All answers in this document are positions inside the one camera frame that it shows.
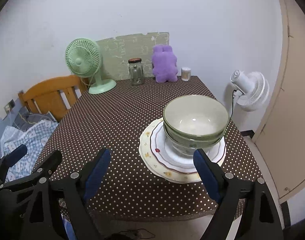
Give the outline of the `white plate red pattern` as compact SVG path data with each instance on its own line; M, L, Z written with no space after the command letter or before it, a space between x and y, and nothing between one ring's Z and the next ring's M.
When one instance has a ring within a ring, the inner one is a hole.
M193 161L193 155L180 153L173 148L165 134L163 121L158 120L156 124L153 124L150 127L152 128L150 149L156 159L170 170L186 174L195 173L196 168ZM208 152L205 150L204 152L212 162L221 166L226 156L225 139L223 138Z

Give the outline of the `large yellow floral plate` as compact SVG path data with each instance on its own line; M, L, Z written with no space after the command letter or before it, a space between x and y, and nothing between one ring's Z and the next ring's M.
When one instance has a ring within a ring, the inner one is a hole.
M153 155L150 149L150 135L152 132L152 128L150 126L156 124L158 120L163 121L162 118L154 120L140 135L139 153L147 168L154 175L177 184L195 183L201 181L197 171L192 174L186 174L170 170L162 165Z

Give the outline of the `grey bowl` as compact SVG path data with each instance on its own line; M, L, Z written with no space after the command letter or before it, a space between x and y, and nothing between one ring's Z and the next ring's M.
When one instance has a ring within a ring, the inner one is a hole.
M225 106L204 95L185 95L171 100L163 120L177 133L206 138L223 132L230 120Z
M193 147L193 148L210 147L217 144L223 137L223 133L221 133L220 135L216 135L215 137L210 139L197 140L197 139L187 138L184 137L183 135L178 134L177 132L173 131L166 123L163 123L163 127L172 140L186 147Z
M182 145L179 142L175 141L174 139L172 139L172 137L170 135L168 135L167 132L165 134L167 136L167 139L171 142L173 148L176 149L178 152L186 154L186 155L193 155L194 151L199 148L208 152L224 138L224 137L221 137L214 143L211 143L210 145L207 145L207 146L201 146L201 145L198 146L196 144L193 144L193 146L185 146L185 145Z

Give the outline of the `blue checked blanket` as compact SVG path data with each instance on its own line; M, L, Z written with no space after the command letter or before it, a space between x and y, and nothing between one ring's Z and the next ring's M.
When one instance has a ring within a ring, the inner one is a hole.
M58 123L41 120L27 131L7 126L0 139L1 154L8 155L21 144L27 147L27 153L13 167L9 168L5 181L10 182L32 173L33 167L48 139Z

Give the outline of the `grey striped pillow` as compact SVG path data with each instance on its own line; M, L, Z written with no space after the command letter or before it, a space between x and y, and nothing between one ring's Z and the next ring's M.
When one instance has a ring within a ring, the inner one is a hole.
M16 118L12 123L12 127L25 132L42 120L57 122L50 111L48 111L47 114L32 113L27 107L22 107L17 113Z

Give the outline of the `beige door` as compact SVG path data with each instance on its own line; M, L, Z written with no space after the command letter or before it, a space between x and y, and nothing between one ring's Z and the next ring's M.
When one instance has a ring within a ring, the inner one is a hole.
M279 0L283 44L276 84L253 142L279 201L305 187L305 15L295 0Z

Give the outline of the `green desk fan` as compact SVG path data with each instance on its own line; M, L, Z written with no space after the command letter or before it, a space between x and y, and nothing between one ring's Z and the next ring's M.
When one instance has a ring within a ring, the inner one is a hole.
M114 80L101 78L103 57L100 47L92 40L73 40L66 48L65 62L73 74L81 78L90 78L89 94L102 94L116 86Z

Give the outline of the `glass jar black lid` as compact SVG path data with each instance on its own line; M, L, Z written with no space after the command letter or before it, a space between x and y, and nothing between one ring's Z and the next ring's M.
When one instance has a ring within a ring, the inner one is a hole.
M132 85L142 85L144 83L144 73L141 58L133 58L128 60L129 75Z

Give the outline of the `white standing fan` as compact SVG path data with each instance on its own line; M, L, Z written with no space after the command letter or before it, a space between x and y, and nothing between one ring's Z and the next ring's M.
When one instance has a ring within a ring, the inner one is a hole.
M253 112L268 99L270 85L261 72L245 74L236 70L231 75L231 83L236 87L232 95L231 116L236 105L239 105L243 111Z

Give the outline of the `purple plush toy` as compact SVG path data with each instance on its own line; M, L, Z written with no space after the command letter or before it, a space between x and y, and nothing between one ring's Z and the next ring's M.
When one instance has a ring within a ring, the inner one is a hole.
M157 83L177 81L177 57L170 45L158 44L153 47L152 65Z

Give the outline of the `cotton swab container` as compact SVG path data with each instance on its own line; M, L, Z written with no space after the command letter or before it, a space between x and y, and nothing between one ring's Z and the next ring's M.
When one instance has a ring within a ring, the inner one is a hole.
M187 67L181 68L181 80L182 81L189 81L191 78L191 69Z

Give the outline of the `wall power socket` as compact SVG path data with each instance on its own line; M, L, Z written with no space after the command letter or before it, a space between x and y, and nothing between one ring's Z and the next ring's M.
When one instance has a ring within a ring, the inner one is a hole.
M15 102L12 99L4 106L5 113L9 114L14 107L15 107Z

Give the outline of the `green patterned wall sheet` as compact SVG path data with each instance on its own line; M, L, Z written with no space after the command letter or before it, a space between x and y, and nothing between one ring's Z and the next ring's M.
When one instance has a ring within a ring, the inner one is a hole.
M129 63L132 58L142 59L145 77L152 77L152 49L157 44L169 44L168 32L131 34L97 41L103 57L101 77L103 79L129 79Z

